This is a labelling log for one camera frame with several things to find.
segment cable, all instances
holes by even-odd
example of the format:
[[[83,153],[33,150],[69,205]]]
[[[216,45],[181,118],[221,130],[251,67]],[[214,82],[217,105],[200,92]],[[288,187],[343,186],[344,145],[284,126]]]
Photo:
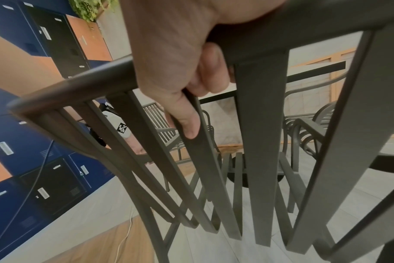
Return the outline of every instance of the cable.
[[[118,262],[118,255],[119,255],[120,245],[122,245],[122,243],[128,238],[129,232],[131,231],[131,227],[132,227],[132,209],[133,209],[133,207],[131,207],[131,211],[129,212],[130,224],[129,224],[128,233],[126,234],[126,237],[124,239],[122,239],[122,241],[119,243],[118,251],[116,253],[115,263]]]
[[[47,158],[48,158],[48,155],[50,154],[50,150],[51,150],[51,147],[53,146],[53,143],[54,143],[54,140],[51,140],[50,146],[48,147],[47,154],[46,154],[45,157],[44,157],[44,160],[43,160],[43,162],[42,162],[42,165],[41,165],[41,167],[40,167],[40,171],[38,172],[38,175],[37,175],[36,180],[35,180],[34,183],[32,184],[32,187],[31,187],[30,191],[28,192],[27,196],[24,198],[23,203],[20,205],[20,207],[18,208],[18,210],[16,211],[16,213],[15,213],[14,216],[12,217],[11,221],[8,223],[8,225],[6,226],[6,228],[2,231],[2,233],[1,233],[1,235],[0,235],[0,240],[1,240],[1,238],[3,237],[3,235],[5,234],[5,232],[8,230],[8,228],[11,226],[12,222],[14,221],[14,219],[16,218],[16,216],[18,215],[19,211],[21,211],[21,209],[23,208],[25,202],[27,202],[27,199],[29,198],[29,196],[30,196],[30,194],[32,193],[32,191],[34,190],[34,188],[35,188],[35,186],[36,186],[36,184],[37,184],[37,182],[38,182],[38,179],[40,178],[41,172],[42,172],[42,170],[43,170],[43,168],[44,168],[44,166],[45,166],[45,163],[47,162]]]

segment white label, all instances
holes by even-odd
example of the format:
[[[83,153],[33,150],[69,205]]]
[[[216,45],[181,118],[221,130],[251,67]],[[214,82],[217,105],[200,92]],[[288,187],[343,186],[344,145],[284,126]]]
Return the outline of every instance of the white label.
[[[83,39],[84,44],[87,45],[87,42],[86,42],[86,40],[84,39],[84,36],[81,36],[81,39]]]
[[[83,170],[85,175],[89,173],[89,171],[86,169],[84,165],[80,166],[80,168]]]
[[[46,192],[46,190],[44,190],[43,187],[41,187],[40,189],[38,189],[38,192],[41,194],[42,197],[44,197],[44,199],[47,199],[50,197],[50,195]]]
[[[4,195],[4,194],[6,194],[6,191],[2,191],[2,192],[0,193],[0,196],[1,196],[1,195]]]
[[[14,153],[6,142],[0,142],[0,147],[6,153],[6,155],[11,155]]]
[[[45,27],[41,26],[41,30],[44,33],[45,38],[48,40],[51,40],[50,34],[48,33],[47,29]]]
[[[12,7],[10,7],[10,6],[6,6],[6,5],[2,5],[3,7],[5,7],[6,9],[11,9],[11,10],[14,10]]]

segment black locker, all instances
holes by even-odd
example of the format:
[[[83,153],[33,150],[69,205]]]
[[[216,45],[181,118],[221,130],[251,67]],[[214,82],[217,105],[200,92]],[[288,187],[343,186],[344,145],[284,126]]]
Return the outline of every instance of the black locker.
[[[89,69],[65,16],[37,7],[26,6],[26,9],[37,25],[47,53],[64,78]]]
[[[29,191],[40,167],[19,176]],[[31,199],[52,219],[58,218],[86,196],[86,189],[79,182],[63,158],[47,163],[31,193]]]

